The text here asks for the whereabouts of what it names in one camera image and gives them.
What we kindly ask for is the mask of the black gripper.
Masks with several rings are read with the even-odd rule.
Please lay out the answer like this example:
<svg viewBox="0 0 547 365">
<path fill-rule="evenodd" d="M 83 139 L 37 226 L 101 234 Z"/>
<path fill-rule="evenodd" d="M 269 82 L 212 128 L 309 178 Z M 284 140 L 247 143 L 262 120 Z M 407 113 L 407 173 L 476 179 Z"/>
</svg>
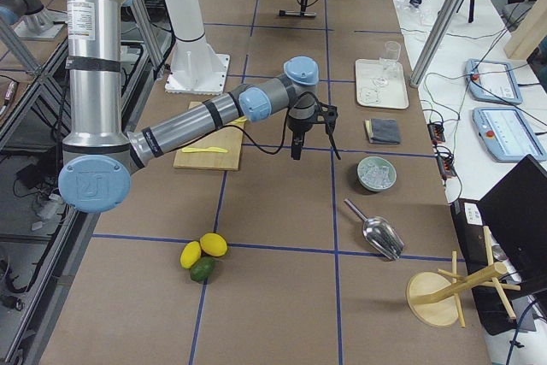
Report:
<svg viewBox="0 0 547 365">
<path fill-rule="evenodd" d="M 315 107 L 294 107 L 288 110 L 288 127 L 292 131 L 291 158 L 301 158 L 304 142 L 304 134 L 313 126 Z"/>
</svg>

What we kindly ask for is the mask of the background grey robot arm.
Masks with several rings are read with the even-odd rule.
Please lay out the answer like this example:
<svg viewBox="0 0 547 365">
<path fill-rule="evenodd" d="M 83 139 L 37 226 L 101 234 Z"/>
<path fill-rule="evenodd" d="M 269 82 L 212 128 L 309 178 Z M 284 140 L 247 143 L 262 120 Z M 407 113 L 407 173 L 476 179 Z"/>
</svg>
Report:
<svg viewBox="0 0 547 365">
<path fill-rule="evenodd" d="M 24 16 L 35 15 L 43 9 L 41 0 L 1 0 L 1 18 L 11 26 Z"/>
</svg>

